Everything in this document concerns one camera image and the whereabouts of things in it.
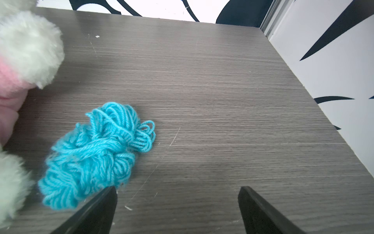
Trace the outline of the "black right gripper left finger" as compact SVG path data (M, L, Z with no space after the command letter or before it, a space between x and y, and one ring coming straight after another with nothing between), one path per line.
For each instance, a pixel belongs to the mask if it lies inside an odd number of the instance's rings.
M52 233L108 234L112 227L116 206L116 188L114 186L105 188Z

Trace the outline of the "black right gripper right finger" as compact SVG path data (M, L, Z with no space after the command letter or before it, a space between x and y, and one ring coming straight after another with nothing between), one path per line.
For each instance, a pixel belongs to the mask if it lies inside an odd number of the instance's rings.
M241 187L238 204L248 234L305 234L249 186Z

